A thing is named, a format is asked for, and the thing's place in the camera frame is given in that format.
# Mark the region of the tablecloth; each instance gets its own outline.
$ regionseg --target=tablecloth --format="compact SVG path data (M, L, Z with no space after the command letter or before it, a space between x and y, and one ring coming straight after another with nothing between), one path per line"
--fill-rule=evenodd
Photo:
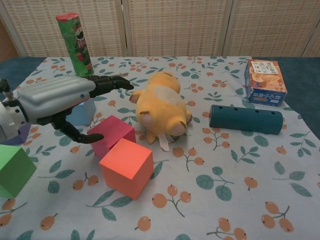
M128 73L135 89L152 73L175 74L193 121L164 152L158 141L146 142L129 102L132 91L94 99L95 116L80 131L114 115L153 151L154 172L138 200L106 185L90 144L72 142L51 125L33 125L22 147L37 169L15 199L0 199L0 239L320 239L320 141L285 103L247 102L248 58L92 57L95 74ZM74 75L70 59L48 57L21 86L63 75ZM280 111L282 131L209 128L212 104Z

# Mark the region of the snack box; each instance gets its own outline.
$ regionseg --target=snack box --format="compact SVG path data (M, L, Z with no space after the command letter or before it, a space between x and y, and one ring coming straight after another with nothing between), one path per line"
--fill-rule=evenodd
M244 78L246 96L251 103L278 107L287 95L277 61L249 59Z

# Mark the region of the psyduck plush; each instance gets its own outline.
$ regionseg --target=psyduck plush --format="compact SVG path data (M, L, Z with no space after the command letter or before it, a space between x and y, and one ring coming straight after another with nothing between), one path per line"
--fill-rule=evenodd
M152 144L159 138L163 150L169 151L166 136L180 136L192 120L191 112L180 97L178 78L170 72L151 75L147 86L130 96L136 104L136 118L147 129L146 140Z

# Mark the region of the orange block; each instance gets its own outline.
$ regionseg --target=orange block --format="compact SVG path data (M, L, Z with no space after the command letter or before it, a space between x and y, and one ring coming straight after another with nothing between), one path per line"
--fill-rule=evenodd
M136 200L154 171L152 151L121 138L99 162L106 184Z

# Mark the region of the woven screen panel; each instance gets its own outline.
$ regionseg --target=woven screen panel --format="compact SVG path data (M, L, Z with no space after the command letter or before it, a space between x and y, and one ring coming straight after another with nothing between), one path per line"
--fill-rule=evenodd
M224 54L300 57L319 10L320 0L239 0Z
M11 41L7 29L0 19L0 63L18 56L19 54Z
M228 3L128 0L133 56L221 55L230 14Z
M122 56L115 0L3 0L29 56L68 56L56 16L80 14L91 56Z
M320 57L320 31L318 31L315 41L307 51L306 57Z

